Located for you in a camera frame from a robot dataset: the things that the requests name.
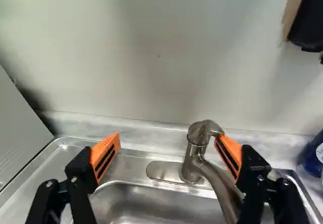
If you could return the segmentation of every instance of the faucet spout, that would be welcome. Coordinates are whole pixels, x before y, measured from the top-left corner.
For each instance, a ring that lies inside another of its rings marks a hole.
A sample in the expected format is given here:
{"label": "faucet spout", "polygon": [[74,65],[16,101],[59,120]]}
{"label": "faucet spout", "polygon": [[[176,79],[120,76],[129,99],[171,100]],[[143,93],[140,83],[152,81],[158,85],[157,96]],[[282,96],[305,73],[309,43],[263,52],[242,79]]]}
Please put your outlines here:
{"label": "faucet spout", "polygon": [[226,222],[236,224],[244,195],[236,187],[228,171],[204,158],[210,137],[223,133],[220,126],[211,120],[192,124],[187,134],[188,144],[180,176],[183,181],[190,183],[196,183],[202,176],[205,177],[217,195]]}

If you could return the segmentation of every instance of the screw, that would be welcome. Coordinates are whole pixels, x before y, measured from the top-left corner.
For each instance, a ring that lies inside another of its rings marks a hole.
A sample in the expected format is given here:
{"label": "screw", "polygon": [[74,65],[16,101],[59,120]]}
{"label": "screw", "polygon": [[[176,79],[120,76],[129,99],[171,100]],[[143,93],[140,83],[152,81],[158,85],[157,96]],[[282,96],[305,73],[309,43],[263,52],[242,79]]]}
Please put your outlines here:
{"label": "screw", "polygon": [[48,187],[50,187],[50,186],[52,186],[52,181],[48,181],[47,183],[46,183],[46,187],[48,188]]}
{"label": "screw", "polygon": [[264,177],[263,177],[262,175],[258,175],[258,177],[257,177],[257,178],[258,178],[258,180],[259,180],[259,181],[261,181],[261,182],[262,182],[262,181],[264,181]]}
{"label": "screw", "polygon": [[289,185],[288,181],[287,180],[283,180],[283,185]]}

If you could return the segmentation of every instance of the stainless steel countertop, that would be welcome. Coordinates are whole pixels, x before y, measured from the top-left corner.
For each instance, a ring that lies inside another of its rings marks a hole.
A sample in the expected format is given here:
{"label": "stainless steel countertop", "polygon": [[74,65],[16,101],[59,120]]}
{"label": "stainless steel countertop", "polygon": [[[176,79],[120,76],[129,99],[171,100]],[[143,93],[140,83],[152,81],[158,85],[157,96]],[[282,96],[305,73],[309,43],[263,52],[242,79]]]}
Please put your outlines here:
{"label": "stainless steel countertop", "polygon": [[[65,137],[53,141],[0,193],[0,219],[2,222],[14,224],[24,223],[39,184],[52,178],[58,179],[59,181],[64,180],[66,178],[64,173],[65,165],[84,146],[92,146],[95,143],[96,141]],[[216,195],[209,185],[201,188],[192,185],[174,185],[149,179],[145,169],[153,160],[181,162],[182,158],[138,150],[121,149],[115,160],[116,162],[107,171],[98,189],[117,181],[216,199]],[[302,190],[301,193],[307,195],[306,190]],[[323,218],[320,216],[318,210],[312,207],[311,200],[309,202],[306,201],[305,205],[310,215],[314,217],[313,223],[322,223]],[[62,223],[71,223],[71,221],[70,209],[66,208],[62,215]]]}
{"label": "stainless steel countertop", "polygon": [[[143,151],[142,157],[149,161],[181,162],[187,144],[188,126],[185,125],[60,112],[44,113],[44,115],[49,118],[58,135],[72,138],[63,137],[52,142],[0,192],[0,219],[7,220],[4,223],[24,223],[38,185],[51,178],[64,180],[64,167],[81,150],[80,147],[93,145],[113,132],[120,133],[123,148],[120,151],[121,155],[129,155],[127,151],[133,153],[132,150],[139,150]],[[323,188],[320,179],[309,176],[301,166],[297,166],[297,155],[312,137],[233,129],[225,129],[225,131],[239,143],[253,146],[272,167],[295,170],[320,214],[323,215]],[[206,157],[213,163],[224,166],[214,148],[207,149]],[[116,175],[118,178],[124,178],[117,173]],[[134,181],[140,181],[142,178],[147,180],[145,172],[140,173]],[[147,181],[146,183],[156,185],[154,181]],[[157,184],[167,188],[164,183]],[[183,191],[215,198],[211,190],[204,189],[196,192],[195,187],[185,187]],[[19,205],[17,208],[17,203],[24,203],[24,205]]]}

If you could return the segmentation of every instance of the white wall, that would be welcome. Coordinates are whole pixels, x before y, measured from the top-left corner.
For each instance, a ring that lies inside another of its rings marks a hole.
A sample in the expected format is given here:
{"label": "white wall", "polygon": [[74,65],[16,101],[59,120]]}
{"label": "white wall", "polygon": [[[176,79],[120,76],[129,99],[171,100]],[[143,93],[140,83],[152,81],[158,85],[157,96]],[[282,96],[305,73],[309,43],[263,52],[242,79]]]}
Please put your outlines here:
{"label": "white wall", "polygon": [[236,129],[323,127],[318,55],[287,0],[0,0],[3,65],[48,109]]}

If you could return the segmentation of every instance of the metal surface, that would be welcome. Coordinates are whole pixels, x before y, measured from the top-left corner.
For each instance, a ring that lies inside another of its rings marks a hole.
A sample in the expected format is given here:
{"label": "metal surface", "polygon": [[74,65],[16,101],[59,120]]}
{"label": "metal surface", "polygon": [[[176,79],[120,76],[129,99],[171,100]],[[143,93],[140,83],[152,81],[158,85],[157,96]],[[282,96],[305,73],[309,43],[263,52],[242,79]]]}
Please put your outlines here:
{"label": "metal surface", "polygon": [[222,128],[211,120],[194,122],[188,129],[187,140],[195,146],[208,145],[211,136],[224,133]]}
{"label": "metal surface", "polygon": [[[51,143],[0,192],[1,223],[23,224],[39,184],[51,178],[64,180],[65,165],[82,147],[94,144],[70,138],[60,138]],[[178,168],[182,158],[127,149],[118,152],[101,185],[90,196],[98,223],[226,223],[210,186],[206,183],[191,186],[183,182],[175,184],[152,180],[145,172],[152,161],[173,161]],[[317,210],[306,190],[303,191],[299,179],[290,172],[279,171],[278,174],[288,175],[297,182],[305,200],[309,200],[307,210],[315,216]],[[320,221],[322,218],[317,216],[313,223]],[[71,222],[70,209],[66,208],[61,223]],[[262,223],[274,223],[268,206],[265,207]]]}
{"label": "metal surface", "polygon": [[235,224],[239,219],[244,196],[226,171],[204,158],[211,136],[217,137],[223,133],[222,128],[211,120],[195,122],[189,127],[180,177],[188,183],[197,183],[201,177],[205,177],[218,197],[226,222]]}

